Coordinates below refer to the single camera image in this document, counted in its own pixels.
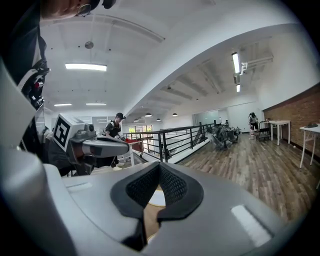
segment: glasses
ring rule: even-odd
[[[90,14],[91,11],[91,4],[87,3],[82,5],[79,9],[78,9],[78,16],[82,16],[82,17],[86,17],[87,15]]]

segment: cart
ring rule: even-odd
[[[269,121],[262,121],[259,122],[259,131],[257,135],[255,136],[255,139],[257,141],[260,141],[261,139],[268,139],[270,138],[270,123]]]

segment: table leg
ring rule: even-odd
[[[313,159],[314,159],[317,134],[314,133],[313,137],[314,137],[314,138],[313,138],[313,149],[312,149],[312,156],[311,156],[310,165],[312,165],[312,161],[313,161]]]
[[[271,141],[274,140],[274,125],[271,124]]]
[[[303,130],[303,149],[302,149],[302,157],[301,157],[301,162],[300,162],[299,168],[301,168],[302,162],[303,162],[303,160],[304,160],[305,148],[306,148],[306,131]]]
[[[132,151],[132,145],[130,144],[129,144],[129,153],[130,153],[130,159],[131,159],[131,166],[135,166],[134,152]]]
[[[288,144],[290,144],[290,122],[288,123]]]
[[[279,126],[280,126],[279,124],[277,124],[276,126],[276,136],[278,137],[278,141],[277,141],[278,146],[280,144],[280,127]]]

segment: brick wall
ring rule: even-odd
[[[265,109],[264,117],[271,120],[290,120],[291,142],[299,146],[304,144],[304,133],[300,127],[310,122],[320,124],[320,83],[280,104]],[[288,126],[282,127],[282,136],[288,139]],[[306,142],[306,149],[312,152],[313,141]],[[320,157],[320,136],[315,142],[314,154]]]

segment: fluorescent light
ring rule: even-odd
[[[63,104],[54,104],[55,107],[61,107],[61,106],[71,106],[71,103],[63,103]]]
[[[84,63],[66,63],[67,70],[98,70],[107,71],[106,65],[84,64]]]
[[[233,54],[232,54],[232,59],[233,59],[233,65],[234,65],[234,72],[235,72],[235,73],[240,73],[238,53],[236,53],[236,52],[233,53]]]
[[[86,103],[86,105],[107,105],[107,103]]]

